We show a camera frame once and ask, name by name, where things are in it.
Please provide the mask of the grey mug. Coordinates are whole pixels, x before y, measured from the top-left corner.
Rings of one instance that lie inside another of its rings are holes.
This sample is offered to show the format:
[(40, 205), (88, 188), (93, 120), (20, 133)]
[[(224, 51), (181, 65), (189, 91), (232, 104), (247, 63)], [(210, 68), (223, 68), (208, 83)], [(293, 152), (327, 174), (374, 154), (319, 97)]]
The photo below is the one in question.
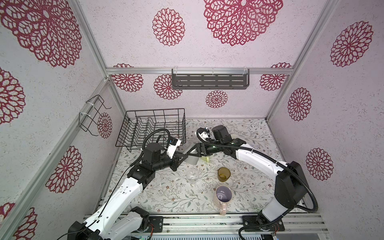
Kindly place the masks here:
[(187, 154), (187, 153), (190, 153), (190, 154), (193, 154), (192, 156), (188, 155), (187, 158), (185, 159), (185, 163), (189, 164), (189, 165), (197, 165), (198, 161), (199, 161), (199, 157), (195, 156), (198, 152), (197, 152), (197, 144), (190, 144), (188, 147), (186, 147), (186, 149), (184, 150), (183, 152), (184, 154)]

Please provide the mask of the light green mug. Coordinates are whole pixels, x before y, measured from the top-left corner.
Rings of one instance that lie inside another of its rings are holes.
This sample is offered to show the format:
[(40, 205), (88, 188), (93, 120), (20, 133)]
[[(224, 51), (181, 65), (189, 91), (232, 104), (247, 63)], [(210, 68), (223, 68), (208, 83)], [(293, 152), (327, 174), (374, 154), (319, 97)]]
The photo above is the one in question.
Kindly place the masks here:
[(211, 160), (211, 157), (210, 156), (202, 156), (201, 160), (204, 161), (205, 163), (209, 163)]

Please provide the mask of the clear glass cup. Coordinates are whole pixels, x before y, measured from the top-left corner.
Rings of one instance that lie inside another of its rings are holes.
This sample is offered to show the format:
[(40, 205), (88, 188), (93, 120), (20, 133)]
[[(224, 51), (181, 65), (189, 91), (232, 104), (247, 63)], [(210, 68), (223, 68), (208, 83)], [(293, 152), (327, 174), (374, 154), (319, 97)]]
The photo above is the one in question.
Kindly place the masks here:
[(187, 177), (187, 181), (193, 185), (195, 184), (199, 178), (200, 178), (200, 174), (199, 174), (199, 171), (196, 170), (196, 169), (190, 169), (187, 171), (186, 173), (186, 177)]

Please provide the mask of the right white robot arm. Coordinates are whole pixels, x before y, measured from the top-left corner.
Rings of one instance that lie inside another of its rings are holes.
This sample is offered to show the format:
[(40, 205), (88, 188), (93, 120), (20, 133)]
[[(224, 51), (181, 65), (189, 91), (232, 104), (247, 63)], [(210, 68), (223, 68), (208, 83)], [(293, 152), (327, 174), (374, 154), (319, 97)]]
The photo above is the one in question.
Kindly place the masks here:
[(290, 213), (298, 208), (308, 213), (316, 213), (318, 201), (309, 187), (301, 165), (295, 161), (286, 163), (255, 150), (246, 141), (232, 137), (227, 128), (219, 125), (212, 130), (199, 128), (196, 131), (198, 143), (184, 152), (187, 159), (210, 157), (224, 153), (233, 159), (245, 162), (275, 181), (272, 200), (258, 213), (255, 220), (247, 219), (250, 226), (239, 229), (239, 237), (246, 230), (269, 231)]

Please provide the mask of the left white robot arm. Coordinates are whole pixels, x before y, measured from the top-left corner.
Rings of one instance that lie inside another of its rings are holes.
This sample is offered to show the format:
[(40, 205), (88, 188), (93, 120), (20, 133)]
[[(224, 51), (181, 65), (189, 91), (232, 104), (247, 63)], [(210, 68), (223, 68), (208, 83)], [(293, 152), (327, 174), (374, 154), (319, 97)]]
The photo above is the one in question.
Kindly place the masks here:
[(143, 141), (139, 157), (121, 176), (122, 184), (115, 186), (107, 201), (83, 223), (74, 222), (63, 234), (69, 240), (122, 240), (134, 231), (145, 231), (149, 225), (149, 212), (135, 207), (127, 217), (119, 216), (165, 168), (176, 171), (187, 158), (177, 151), (182, 141), (162, 128), (150, 133)]

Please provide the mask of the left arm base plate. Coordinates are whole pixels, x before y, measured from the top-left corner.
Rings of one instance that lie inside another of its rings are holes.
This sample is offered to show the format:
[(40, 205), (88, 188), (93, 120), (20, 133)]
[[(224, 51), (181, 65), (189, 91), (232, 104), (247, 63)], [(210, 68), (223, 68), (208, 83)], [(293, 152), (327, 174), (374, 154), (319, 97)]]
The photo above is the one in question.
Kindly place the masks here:
[(162, 233), (164, 225), (163, 216), (149, 216), (145, 217), (142, 221), (141, 233)]

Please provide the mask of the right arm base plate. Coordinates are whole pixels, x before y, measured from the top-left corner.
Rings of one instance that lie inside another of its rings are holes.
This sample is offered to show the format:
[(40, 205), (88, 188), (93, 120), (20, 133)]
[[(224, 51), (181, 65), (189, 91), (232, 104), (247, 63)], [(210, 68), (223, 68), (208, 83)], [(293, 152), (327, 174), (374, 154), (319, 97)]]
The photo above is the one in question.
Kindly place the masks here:
[(249, 215), (242, 216), (242, 221), (246, 232), (283, 232), (286, 230), (281, 218), (269, 221), (260, 216)]

